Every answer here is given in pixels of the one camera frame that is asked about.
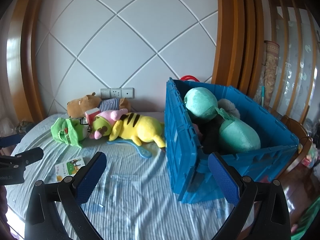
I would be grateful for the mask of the blue striped bed sheet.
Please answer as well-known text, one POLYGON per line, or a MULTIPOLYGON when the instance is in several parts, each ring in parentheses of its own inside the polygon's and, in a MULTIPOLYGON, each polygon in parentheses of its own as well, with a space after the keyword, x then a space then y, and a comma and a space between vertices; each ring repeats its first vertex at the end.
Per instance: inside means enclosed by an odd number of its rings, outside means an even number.
POLYGON ((104 239, 211 239, 233 206, 223 198, 197 204, 178 202, 171 190, 167 156, 156 144, 146 144, 151 158, 142 158, 129 144, 110 145, 105 139, 86 139, 82 148, 56 142, 50 128, 54 114, 29 131, 14 149, 21 153, 43 149, 43 158, 29 165, 24 183, 7 187, 8 205, 25 217, 37 180, 56 182, 55 165, 96 152, 107 158, 106 169, 89 201, 82 206, 104 239))

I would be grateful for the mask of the pink tissue pack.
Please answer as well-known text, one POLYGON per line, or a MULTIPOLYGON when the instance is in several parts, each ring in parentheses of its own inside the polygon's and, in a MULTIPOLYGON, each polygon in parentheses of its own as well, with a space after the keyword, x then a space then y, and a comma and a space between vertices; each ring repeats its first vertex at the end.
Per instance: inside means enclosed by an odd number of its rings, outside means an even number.
POLYGON ((100 109, 99 108, 93 108, 93 109, 90 109, 90 110, 87 110, 85 111, 85 118, 86 118, 86 121, 89 125, 91 125, 95 119, 95 117, 101 113, 100 109))

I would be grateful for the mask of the pink star plush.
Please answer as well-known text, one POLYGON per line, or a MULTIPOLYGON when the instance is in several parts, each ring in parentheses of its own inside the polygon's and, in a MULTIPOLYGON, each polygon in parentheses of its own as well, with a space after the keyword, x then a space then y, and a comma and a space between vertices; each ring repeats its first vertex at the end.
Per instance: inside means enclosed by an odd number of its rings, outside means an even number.
POLYGON ((92 122, 92 132, 89 135, 90 139, 98 140, 101 137, 106 137, 111 134, 114 124, 121 118, 122 115, 129 111, 126 108, 120 110, 109 110, 97 114, 92 122))

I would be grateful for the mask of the green frog plush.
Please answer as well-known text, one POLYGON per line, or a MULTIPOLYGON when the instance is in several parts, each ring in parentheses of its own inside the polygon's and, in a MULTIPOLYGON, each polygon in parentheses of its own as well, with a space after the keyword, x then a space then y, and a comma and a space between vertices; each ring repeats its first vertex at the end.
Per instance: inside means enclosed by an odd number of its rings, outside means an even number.
POLYGON ((79 148, 82 148, 81 142, 91 133, 89 124, 73 118, 58 118, 50 131, 55 141, 79 148))

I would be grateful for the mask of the grey wall socket panel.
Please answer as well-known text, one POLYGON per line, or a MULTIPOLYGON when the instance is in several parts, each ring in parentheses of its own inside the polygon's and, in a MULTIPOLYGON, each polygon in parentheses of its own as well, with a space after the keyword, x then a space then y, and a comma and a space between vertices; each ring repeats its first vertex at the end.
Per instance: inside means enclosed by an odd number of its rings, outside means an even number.
POLYGON ((134 88, 102 88, 100 90, 100 96, 102 99, 112 98, 134 98, 134 88))

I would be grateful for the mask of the white picture card box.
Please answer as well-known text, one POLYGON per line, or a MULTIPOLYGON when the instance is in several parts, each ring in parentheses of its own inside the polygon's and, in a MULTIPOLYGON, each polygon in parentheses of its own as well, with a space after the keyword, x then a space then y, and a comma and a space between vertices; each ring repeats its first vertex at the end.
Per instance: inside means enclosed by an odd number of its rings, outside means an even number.
POLYGON ((55 174, 58 182, 61 182, 63 178, 67 176, 74 176, 80 168, 85 166, 83 157, 78 157, 63 163, 55 165, 55 174))

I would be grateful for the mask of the rolled patterned carpet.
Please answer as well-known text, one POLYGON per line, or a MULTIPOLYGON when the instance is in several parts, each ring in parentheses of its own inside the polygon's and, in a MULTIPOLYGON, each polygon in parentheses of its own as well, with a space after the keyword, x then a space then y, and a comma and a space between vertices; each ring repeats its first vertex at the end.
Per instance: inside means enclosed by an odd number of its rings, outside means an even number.
POLYGON ((268 108, 276 83, 279 44, 272 41, 264 41, 264 44, 262 69, 257 91, 253 99, 258 104, 268 108))

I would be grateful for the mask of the brown bear plush striped shirt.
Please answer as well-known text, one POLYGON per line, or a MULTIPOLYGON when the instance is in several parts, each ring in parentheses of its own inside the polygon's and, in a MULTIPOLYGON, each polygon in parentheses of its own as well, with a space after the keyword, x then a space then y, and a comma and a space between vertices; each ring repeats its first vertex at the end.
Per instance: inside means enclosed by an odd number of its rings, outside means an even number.
POLYGON ((92 94, 68 102, 67 114, 71 118, 83 118, 86 111, 94 108, 100 109, 101 112, 120 110, 123 108, 131 111, 131 104, 126 98, 111 98, 103 100, 93 92, 92 94))

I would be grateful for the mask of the blue plastic boomerang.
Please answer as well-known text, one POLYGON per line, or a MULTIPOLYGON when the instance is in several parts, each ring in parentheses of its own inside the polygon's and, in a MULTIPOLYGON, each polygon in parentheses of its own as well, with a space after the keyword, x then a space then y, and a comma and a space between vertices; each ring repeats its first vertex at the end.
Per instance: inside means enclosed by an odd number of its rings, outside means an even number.
POLYGON ((114 141, 107 141, 108 144, 129 144, 131 146, 133 146, 136 151, 138 152, 138 154, 143 157, 143 158, 151 158, 152 157, 152 153, 147 150, 146 148, 144 148, 143 146, 139 146, 136 145, 132 140, 126 140, 126 139, 121 139, 121 138, 117 138, 114 141))

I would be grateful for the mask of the yellow striped tiger plush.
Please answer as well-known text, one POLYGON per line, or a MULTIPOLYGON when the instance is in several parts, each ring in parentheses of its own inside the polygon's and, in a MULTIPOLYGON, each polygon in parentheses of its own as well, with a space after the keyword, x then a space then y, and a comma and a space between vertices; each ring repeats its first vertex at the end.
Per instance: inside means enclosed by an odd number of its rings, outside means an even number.
POLYGON ((142 146, 144 142, 155 142, 159 148, 165 148, 163 139, 164 124, 151 116, 138 113, 128 113, 122 115, 116 121, 109 141, 114 141, 118 137, 125 140, 132 140, 137 146, 142 146))

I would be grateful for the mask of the grey plush toy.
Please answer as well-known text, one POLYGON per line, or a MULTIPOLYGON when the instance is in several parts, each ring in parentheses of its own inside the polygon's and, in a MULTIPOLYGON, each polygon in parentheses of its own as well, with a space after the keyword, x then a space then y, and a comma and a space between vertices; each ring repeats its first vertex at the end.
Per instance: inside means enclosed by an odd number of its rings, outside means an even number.
POLYGON ((227 99, 220 99, 218 102, 218 107, 223 108, 228 114, 235 116, 240 119, 240 113, 238 109, 235 107, 235 104, 227 99))

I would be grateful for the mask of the wooden glass partition screen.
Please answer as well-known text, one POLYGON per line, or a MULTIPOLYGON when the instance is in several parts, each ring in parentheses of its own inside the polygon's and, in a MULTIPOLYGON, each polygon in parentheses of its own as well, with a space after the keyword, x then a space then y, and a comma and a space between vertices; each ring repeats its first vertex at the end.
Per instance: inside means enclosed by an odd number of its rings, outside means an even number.
POLYGON ((273 113, 303 123, 316 87, 319 26, 303 0, 268 0, 271 40, 279 46, 273 113))

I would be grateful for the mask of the teal plush toy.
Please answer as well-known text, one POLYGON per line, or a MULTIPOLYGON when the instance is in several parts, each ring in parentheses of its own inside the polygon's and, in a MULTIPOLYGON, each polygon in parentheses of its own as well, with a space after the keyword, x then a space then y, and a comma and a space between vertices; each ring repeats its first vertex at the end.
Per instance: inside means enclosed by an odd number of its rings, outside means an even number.
POLYGON ((236 154, 261 147, 257 132, 219 108, 216 96, 209 89, 192 88, 183 101, 205 154, 236 154))

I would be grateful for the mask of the blue plastic storage crate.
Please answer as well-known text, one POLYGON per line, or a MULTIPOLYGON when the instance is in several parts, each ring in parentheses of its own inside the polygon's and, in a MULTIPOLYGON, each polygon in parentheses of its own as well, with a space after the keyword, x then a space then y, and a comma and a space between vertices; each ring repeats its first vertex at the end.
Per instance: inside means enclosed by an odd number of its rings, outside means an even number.
POLYGON ((234 103, 240 112, 240 119, 259 135, 260 149, 224 154, 224 161, 241 176, 249 176, 254 181, 275 179, 297 150, 299 140, 294 133, 265 108, 232 86, 170 79, 166 85, 164 134, 170 185, 177 199, 195 204, 223 197, 208 168, 208 155, 203 152, 183 102, 187 91, 196 87, 207 88, 217 99, 234 103))

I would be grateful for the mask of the red plastic toy case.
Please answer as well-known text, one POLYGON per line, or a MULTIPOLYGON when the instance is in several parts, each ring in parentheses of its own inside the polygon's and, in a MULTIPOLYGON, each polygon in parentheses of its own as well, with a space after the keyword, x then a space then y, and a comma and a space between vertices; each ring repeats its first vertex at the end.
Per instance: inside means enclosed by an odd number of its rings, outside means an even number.
POLYGON ((182 76, 180 78, 180 80, 182 81, 194 81, 194 82, 200 82, 199 79, 197 79, 196 77, 192 76, 192 75, 185 75, 185 76, 182 76))

